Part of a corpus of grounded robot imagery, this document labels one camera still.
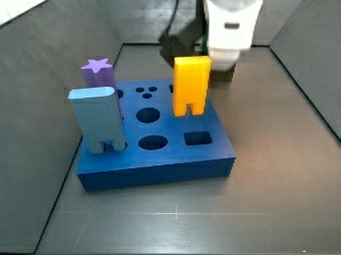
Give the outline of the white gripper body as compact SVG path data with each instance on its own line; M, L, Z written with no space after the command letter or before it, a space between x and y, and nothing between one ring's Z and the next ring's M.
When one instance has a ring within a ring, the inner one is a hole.
M263 0L203 0L207 54L214 71L227 71L252 41Z

